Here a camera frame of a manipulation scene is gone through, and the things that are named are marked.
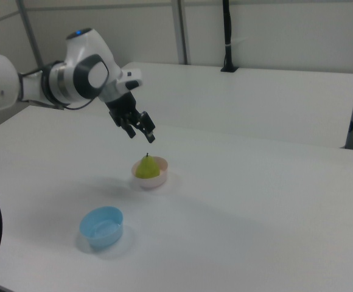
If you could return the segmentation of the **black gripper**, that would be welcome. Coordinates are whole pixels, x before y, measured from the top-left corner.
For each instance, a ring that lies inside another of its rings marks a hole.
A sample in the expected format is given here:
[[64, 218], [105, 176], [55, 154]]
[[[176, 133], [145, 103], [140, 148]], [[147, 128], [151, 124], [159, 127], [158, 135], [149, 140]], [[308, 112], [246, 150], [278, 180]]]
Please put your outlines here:
[[106, 103], [109, 114], [115, 124], [121, 127], [130, 139], [136, 136], [132, 126], [139, 130], [151, 144], [155, 141], [153, 131], [155, 124], [146, 111], [140, 113], [136, 109], [136, 100], [131, 92], [125, 93], [116, 100]]

